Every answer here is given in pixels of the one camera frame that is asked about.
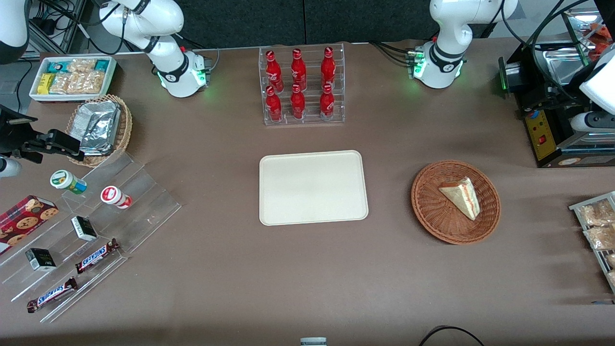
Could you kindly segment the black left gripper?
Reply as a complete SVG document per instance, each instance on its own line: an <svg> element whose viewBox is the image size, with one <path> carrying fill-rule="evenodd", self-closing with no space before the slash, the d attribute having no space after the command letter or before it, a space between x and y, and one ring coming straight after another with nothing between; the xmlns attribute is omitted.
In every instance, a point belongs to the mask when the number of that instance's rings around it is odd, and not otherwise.
<svg viewBox="0 0 615 346"><path fill-rule="evenodd" d="M575 116L585 110L585 97L580 91L580 82L567 85L549 82L549 86L534 86L517 92L518 102L536 102L521 105L523 112L549 110L567 116Z"/></svg>

